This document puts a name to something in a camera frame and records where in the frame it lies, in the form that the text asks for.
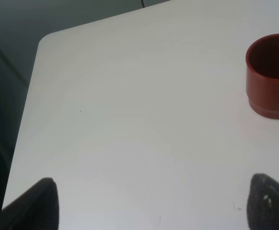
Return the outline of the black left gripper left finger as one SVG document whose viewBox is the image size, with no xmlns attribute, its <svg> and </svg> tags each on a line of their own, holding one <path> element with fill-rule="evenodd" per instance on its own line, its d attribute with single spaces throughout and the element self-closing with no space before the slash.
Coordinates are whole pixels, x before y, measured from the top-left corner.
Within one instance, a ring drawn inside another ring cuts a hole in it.
<svg viewBox="0 0 279 230">
<path fill-rule="evenodd" d="M 57 230 L 58 189 L 43 178 L 0 212 L 0 230 Z"/>
</svg>

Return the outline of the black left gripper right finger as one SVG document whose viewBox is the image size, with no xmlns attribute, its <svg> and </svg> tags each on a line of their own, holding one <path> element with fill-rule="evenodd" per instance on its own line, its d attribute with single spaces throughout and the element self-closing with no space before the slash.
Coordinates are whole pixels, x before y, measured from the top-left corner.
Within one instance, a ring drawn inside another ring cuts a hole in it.
<svg viewBox="0 0 279 230">
<path fill-rule="evenodd" d="M 263 173 L 254 174 L 246 214 L 251 230 L 279 230 L 279 182 Z"/>
</svg>

